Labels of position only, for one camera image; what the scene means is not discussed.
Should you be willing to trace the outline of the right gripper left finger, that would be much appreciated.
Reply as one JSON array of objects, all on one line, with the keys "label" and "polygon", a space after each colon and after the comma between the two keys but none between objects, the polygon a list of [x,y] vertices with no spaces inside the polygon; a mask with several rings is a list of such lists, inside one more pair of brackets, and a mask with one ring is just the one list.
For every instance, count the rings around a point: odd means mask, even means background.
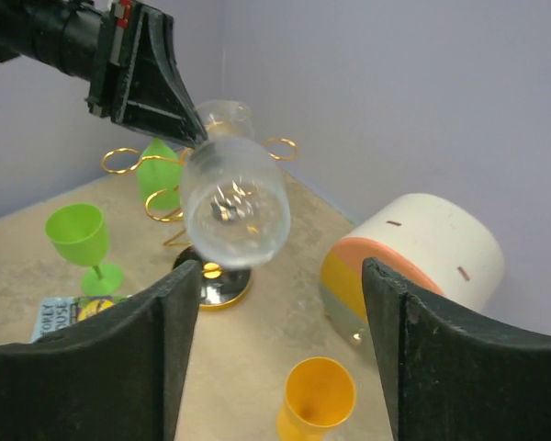
[{"label": "right gripper left finger", "polygon": [[0,440],[171,440],[198,314],[187,261],[31,344],[0,345]]}]

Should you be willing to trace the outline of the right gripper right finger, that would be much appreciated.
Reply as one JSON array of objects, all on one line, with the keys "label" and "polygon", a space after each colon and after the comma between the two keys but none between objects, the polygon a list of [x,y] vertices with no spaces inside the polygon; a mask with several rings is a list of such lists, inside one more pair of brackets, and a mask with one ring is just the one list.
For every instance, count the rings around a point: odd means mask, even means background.
[{"label": "right gripper right finger", "polygon": [[492,320],[375,258],[368,324],[396,440],[551,440],[551,335]]}]

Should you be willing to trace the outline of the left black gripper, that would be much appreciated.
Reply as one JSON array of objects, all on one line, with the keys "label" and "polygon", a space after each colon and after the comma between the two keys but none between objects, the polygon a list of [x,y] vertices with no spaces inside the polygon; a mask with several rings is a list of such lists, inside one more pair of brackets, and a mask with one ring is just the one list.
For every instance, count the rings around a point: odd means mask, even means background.
[{"label": "left black gripper", "polygon": [[157,8],[112,1],[100,19],[86,102],[97,117],[196,147],[208,134],[177,69],[173,27]]}]

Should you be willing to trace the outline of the clear wine glass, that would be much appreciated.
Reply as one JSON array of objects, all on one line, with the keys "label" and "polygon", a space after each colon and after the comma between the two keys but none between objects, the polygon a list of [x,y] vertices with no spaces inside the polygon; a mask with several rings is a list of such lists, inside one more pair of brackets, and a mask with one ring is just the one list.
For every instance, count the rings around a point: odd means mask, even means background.
[{"label": "clear wine glass", "polygon": [[210,140],[221,137],[255,137],[251,109],[234,100],[209,100],[196,107]]},{"label": "clear wine glass", "polygon": [[281,169],[255,141],[219,137],[186,161],[179,194],[186,232],[203,258],[259,266],[287,241],[291,215]]}]

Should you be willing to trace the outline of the orange plastic goblet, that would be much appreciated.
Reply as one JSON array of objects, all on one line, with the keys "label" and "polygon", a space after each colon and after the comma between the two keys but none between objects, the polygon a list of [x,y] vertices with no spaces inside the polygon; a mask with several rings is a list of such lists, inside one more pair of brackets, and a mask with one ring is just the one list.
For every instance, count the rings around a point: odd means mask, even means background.
[{"label": "orange plastic goblet", "polygon": [[287,377],[277,434],[286,441],[322,440],[350,417],[355,403],[356,386],[343,365],[324,356],[307,358]]}]

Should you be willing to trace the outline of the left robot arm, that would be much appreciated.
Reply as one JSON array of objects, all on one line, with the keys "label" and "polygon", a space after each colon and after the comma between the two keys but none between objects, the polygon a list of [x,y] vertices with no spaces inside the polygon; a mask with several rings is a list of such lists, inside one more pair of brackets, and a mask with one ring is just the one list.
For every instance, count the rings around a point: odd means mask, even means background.
[{"label": "left robot arm", "polygon": [[0,1],[0,62],[18,56],[90,84],[91,114],[196,147],[208,138],[174,56],[174,20],[141,1]]}]

